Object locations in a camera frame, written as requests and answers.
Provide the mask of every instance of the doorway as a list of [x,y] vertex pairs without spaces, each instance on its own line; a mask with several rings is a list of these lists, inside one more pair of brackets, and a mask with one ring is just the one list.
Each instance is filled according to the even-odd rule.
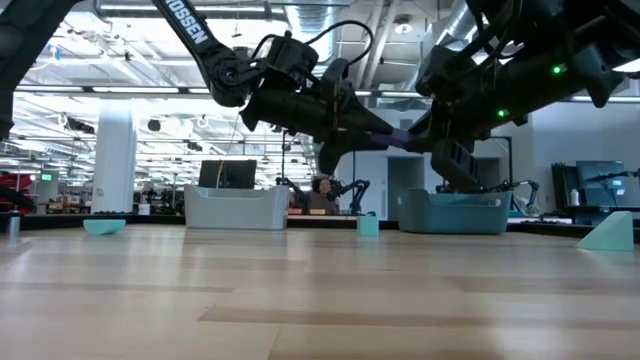
[[387,172],[387,219],[398,220],[398,197],[404,189],[424,189],[424,158],[390,157]]

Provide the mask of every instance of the teal block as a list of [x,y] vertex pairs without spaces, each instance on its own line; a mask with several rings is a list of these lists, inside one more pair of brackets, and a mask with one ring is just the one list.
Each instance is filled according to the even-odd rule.
[[591,230],[576,247],[585,250],[633,251],[633,216],[616,211]]
[[85,220],[82,222],[84,229],[91,235],[109,235],[122,230],[127,224],[126,220]]
[[377,216],[358,216],[358,235],[380,236],[380,225]]

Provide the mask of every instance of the gray plastic bin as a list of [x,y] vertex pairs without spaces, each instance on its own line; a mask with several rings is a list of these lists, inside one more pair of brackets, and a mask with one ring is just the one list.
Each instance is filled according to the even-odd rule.
[[511,192],[429,194],[407,189],[398,197],[400,230],[432,234],[502,234],[507,230]]

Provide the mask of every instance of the purple object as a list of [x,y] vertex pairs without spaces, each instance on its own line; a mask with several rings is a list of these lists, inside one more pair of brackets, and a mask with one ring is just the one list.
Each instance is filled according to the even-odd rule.
[[404,149],[405,144],[415,138],[415,135],[400,129],[393,129],[391,135],[371,134],[371,141]]

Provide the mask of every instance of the teal triangular block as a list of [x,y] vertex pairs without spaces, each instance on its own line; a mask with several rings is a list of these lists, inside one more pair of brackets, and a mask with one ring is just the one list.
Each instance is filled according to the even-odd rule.
[[577,245],[586,250],[633,251],[633,216],[616,211],[591,230]]

